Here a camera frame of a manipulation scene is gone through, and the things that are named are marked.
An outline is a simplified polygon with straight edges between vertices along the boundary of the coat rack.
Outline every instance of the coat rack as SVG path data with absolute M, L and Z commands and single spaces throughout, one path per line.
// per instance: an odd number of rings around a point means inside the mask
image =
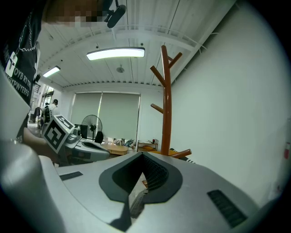
M 179 60 L 182 53 L 178 53 L 177 56 L 172 59 L 168 56 L 166 46 L 161 47 L 162 61 L 163 61 L 163 71 L 164 77 L 159 73 L 159 71 L 152 66 L 151 71 L 158 78 L 162 86 L 164 87 L 164 103 L 163 108 L 151 104 L 151 107 L 163 114 L 163 136 L 161 144 L 161 154 L 171 156 L 174 158 L 181 158 L 192 154 L 191 150 L 185 150 L 170 155 L 170 142 L 171 142 L 171 129 L 172 129 L 172 93 L 171 93 L 171 73 L 170 68 Z

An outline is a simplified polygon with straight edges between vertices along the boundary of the window blind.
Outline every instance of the window blind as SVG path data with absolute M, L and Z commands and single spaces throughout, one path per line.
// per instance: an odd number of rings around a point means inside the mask
M 72 108 L 71 122 L 80 125 L 86 116 L 97 116 L 100 98 L 101 93 L 76 94 Z
M 136 138 L 139 95 L 103 93 L 99 118 L 105 137 Z

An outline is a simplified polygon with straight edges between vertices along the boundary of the white shirt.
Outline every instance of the white shirt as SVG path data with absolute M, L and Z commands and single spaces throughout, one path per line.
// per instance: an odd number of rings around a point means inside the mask
M 48 106 L 49 110 L 50 110 L 50 119 L 52 119 L 54 115 L 59 115 L 60 114 L 59 109 L 58 109 L 58 107 L 56 105 L 49 104 L 49 105 L 46 105 L 46 106 Z M 46 106 L 40 108 L 43 113 L 45 112 L 45 107 Z

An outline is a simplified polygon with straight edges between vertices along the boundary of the ceiling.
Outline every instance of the ceiling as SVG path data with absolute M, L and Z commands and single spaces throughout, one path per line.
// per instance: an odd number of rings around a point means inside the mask
M 183 54 L 171 68 L 174 81 L 234 3 L 235 0 L 119 0 L 127 11 L 113 29 L 105 22 L 90 27 L 44 24 L 38 39 L 38 72 L 43 75 L 59 66 L 61 71 L 46 79 L 63 88 L 102 82 L 157 86 L 160 83 L 150 67 L 154 65 L 163 73 L 161 46 L 166 45 L 170 57 Z M 111 9 L 115 10 L 115 1 Z M 95 61 L 86 57 L 91 51 L 121 46 L 142 46 L 145 57 Z M 123 73 L 116 71 L 120 65 Z

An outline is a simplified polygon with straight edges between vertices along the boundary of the ceiling light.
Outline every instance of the ceiling light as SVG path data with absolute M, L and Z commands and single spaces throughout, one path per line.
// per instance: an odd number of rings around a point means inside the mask
M 60 68 L 58 66 L 55 66 L 50 71 L 47 71 L 43 76 L 47 78 L 48 76 L 51 76 L 52 74 L 54 74 L 58 71 L 60 71 Z
M 90 61 L 109 57 L 123 57 L 134 56 L 144 57 L 145 48 L 142 47 L 120 47 L 111 49 L 102 49 L 94 52 L 87 53 L 87 57 Z

